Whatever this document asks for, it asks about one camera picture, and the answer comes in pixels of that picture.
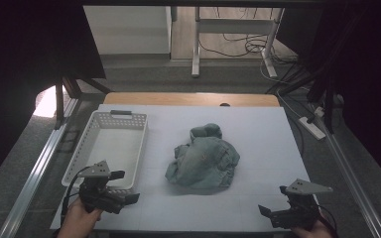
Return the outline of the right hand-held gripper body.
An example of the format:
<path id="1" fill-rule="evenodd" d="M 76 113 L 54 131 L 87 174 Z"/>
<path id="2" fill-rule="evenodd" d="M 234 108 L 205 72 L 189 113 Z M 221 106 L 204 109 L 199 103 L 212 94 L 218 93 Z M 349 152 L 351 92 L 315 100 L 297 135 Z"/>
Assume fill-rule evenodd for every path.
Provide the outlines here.
<path id="1" fill-rule="evenodd" d="M 270 217 L 272 226 L 284 229 L 292 227 L 311 229 L 320 217 L 315 194 L 333 192 L 333 189 L 330 186 L 297 178 L 287 186 L 287 192 L 290 208 L 272 211 Z"/>

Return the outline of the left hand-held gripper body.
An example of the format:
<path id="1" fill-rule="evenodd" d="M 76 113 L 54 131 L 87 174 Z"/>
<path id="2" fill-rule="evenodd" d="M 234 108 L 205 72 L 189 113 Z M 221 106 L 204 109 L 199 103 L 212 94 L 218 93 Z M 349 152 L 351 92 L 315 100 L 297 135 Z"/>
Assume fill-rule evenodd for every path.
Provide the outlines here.
<path id="1" fill-rule="evenodd" d="M 107 188 L 110 173 L 107 162 L 101 161 L 78 174 L 80 178 L 83 178 L 79 187 L 79 198 L 88 213 L 94 209 L 101 209 L 108 213 L 118 214 L 125 206 L 123 198 L 110 193 Z"/>

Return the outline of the white perforated plastic basket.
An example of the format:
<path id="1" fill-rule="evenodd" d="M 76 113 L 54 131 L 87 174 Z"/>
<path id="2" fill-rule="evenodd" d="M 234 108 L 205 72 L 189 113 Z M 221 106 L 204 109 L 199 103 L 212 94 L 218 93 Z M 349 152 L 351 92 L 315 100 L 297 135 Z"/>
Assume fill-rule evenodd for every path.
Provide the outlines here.
<path id="1" fill-rule="evenodd" d="M 147 115 L 131 111 L 94 111 L 72 154 L 62 185 L 69 186 L 74 175 L 87 166 L 105 161 L 112 172 L 124 171 L 124 178 L 107 186 L 119 194 L 134 193 L 147 134 Z"/>

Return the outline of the grey-green garment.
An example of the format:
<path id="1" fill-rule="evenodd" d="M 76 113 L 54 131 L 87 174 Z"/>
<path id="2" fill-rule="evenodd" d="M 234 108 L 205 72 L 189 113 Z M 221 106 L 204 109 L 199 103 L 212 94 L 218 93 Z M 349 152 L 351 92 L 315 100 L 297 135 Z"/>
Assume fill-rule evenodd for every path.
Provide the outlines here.
<path id="1" fill-rule="evenodd" d="M 230 187 L 240 155 L 222 139 L 221 128 L 214 123 L 190 129 L 190 142 L 174 149 L 169 163 L 168 182 L 192 189 Z"/>

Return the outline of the person's right hand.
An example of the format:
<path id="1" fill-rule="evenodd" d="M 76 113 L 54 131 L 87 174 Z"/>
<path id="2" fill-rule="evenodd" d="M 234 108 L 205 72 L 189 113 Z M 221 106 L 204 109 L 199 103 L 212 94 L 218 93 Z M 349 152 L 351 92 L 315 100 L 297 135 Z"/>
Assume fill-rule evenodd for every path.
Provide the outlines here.
<path id="1" fill-rule="evenodd" d="M 291 231 L 299 238 L 335 238 L 335 232 L 330 229 L 329 222 L 321 216 L 311 230 L 302 227 L 292 227 Z"/>

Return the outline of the person's left hand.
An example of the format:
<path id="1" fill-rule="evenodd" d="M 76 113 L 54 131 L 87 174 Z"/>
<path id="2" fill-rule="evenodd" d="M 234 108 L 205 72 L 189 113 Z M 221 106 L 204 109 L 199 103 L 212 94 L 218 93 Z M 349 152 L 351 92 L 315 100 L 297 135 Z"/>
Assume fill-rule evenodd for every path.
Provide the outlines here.
<path id="1" fill-rule="evenodd" d="M 96 222 L 101 219 L 101 214 L 101 209 L 94 209 L 88 213 L 84 204 L 77 198 L 68 207 L 57 238 L 87 238 Z"/>

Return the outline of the white board table cover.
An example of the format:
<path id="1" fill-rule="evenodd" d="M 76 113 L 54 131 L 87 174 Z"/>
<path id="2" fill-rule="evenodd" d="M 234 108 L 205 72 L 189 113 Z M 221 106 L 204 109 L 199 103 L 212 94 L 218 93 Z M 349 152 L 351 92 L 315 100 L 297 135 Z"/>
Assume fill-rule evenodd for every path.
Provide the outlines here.
<path id="1" fill-rule="evenodd" d="M 147 117 L 137 203 L 105 213 L 99 230 L 138 232 L 270 232 L 258 208 L 288 208 L 283 185 L 308 173 L 281 107 L 131 105 Z M 234 180 L 224 190 L 186 189 L 165 178 L 174 149 L 190 141 L 190 130 L 217 124 L 240 155 Z"/>

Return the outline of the white power strip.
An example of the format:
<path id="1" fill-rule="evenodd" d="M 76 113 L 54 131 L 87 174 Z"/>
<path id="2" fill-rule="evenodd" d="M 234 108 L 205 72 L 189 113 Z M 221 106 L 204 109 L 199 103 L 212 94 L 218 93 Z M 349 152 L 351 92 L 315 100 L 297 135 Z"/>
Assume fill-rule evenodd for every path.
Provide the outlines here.
<path id="1" fill-rule="evenodd" d="M 325 133 L 314 123 L 309 123 L 307 117 L 301 117 L 299 119 L 300 124 L 307 129 L 317 140 L 325 138 Z"/>

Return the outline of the black metal stand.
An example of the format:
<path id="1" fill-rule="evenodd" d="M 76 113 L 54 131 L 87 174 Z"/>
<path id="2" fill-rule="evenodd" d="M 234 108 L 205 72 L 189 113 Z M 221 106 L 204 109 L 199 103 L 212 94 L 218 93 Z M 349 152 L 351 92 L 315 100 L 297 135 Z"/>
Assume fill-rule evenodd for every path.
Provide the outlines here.
<path id="1" fill-rule="evenodd" d="M 82 79 L 83 82 L 86 84 L 92 86 L 93 88 L 99 90 L 100 92 L 107 94 L 111 92 L 111 89 L 104 86 L 103 84 L 97 82 L 96 80 L 84 77 Z M 57 116 L 57 122 L 55 125 L 55 129 L 58 130 L 63 122 L 64 122 L 64 92 L 63 88 L 65 88 L 67 94 L 70 98 L 77 99 L 82 94 L 82 91 L 77 83 L 77 79 L 74 79 L 72 77 L 63 76 L 61 77 L 55 84 L 56 87 L 56 116 Z"/>
<path id="2" fill-rule="evenodd" d="M 318 102 L 324 96 L 324 125 L 327 131 L 332 134 L 332 110 L 334 96 L 334 80 L 332 76 L 321 76 L 317 78 L 308 92 L 308 102 Z"/>

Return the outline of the wooden table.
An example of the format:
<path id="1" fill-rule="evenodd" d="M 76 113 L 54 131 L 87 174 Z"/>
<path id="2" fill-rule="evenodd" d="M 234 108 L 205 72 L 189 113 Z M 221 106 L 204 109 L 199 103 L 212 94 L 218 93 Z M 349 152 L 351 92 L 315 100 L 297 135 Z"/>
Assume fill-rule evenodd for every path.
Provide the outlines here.
<path id="1" fill-rule="evenodd" d="M 111 92 L 104 104 L 279 107 L 276 96 L 266 94 L 179 93 L 179 92 Z"/>

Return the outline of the black curtain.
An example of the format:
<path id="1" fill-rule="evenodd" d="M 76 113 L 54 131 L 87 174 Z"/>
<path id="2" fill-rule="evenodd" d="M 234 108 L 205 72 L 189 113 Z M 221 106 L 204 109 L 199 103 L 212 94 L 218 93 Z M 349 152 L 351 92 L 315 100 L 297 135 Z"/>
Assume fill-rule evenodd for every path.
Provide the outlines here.
<path id="1" fill-rule="evenodd" d="M 81 0 L 0 0 L 0 166 L 39 93 L 64 77 L 104 76 Z"/>
<path id="2" fill-rule="evenodd" d="M 345 124 L 381 167 L 381 0 L 288 8 L 278 40 L 319 73 L 308 100 L 341 95 Z"/>

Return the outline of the white cabinet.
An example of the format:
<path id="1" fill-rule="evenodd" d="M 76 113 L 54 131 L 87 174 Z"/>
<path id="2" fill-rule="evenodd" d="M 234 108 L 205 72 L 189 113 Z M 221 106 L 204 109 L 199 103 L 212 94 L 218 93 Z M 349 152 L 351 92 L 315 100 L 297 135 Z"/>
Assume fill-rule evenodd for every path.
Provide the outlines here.
<path id="1" fill-rule="evenodd" d="M 168 55 L 170 7 L 84 6 L 101 55 Z"/>

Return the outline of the aluminium frame rail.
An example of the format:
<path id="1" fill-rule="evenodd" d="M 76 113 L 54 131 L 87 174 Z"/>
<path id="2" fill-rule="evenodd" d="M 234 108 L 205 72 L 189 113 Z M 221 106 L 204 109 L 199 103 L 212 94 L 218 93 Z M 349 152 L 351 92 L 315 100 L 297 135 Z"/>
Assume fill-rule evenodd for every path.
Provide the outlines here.
<path id="1" fill-rule="evenodd" d="M 54 129 L 43 147 L 39 157 L 37 158 L 27 180 L 21 189 L 13 207 L 11 208 L 5 222 L 0 229 L 0 238 L 14 238 L 20 228 L 22 221 L 28 211 L 28 208 L 38 190 L 40 182 L 45 171 L 50 164 L 51 158 L 55 153 L 58 143 L 62 139 L 68 117 L 72 114 L 78 100 L 70 99 L 63 110 L 63 119 L 61 126 Z"/>
<path id="2" fill-rule="evenodd" d="M 325 133 L 326 142 L 328 143 L 335 162 L 337 163 L 372 236 L 374 238 L 381 238 L 381 217 L 351 167 L 348 157 L 343 152 L 336 137 L 325 127 L 323 119 L 315 114 L 315 121 L 317 126 Z"/>

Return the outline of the white desk frame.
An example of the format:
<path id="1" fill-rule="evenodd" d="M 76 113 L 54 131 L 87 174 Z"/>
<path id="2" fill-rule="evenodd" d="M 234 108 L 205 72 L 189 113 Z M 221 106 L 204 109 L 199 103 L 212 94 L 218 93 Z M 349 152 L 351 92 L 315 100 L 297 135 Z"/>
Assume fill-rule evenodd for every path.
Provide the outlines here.
<path id="1" fill-rule="evenodd" d="M 199 77 L 199 35 L 200 34 L 251 34 L 262 35 L 267 37 L 266 46 L 261 51 L 263 64 L 265 65 L 269 76 L 277 78 L 278 75 L 272 64 L 271 50 L 276 40 L 284 8 L 273 10 L 270 20 L 253 19 L 253 20 L 237 20 L 237 19 L 204 19 L 200 16 L 200 8 L 194 8 L 194 42 L 191 62 L 191 76 Z"/>

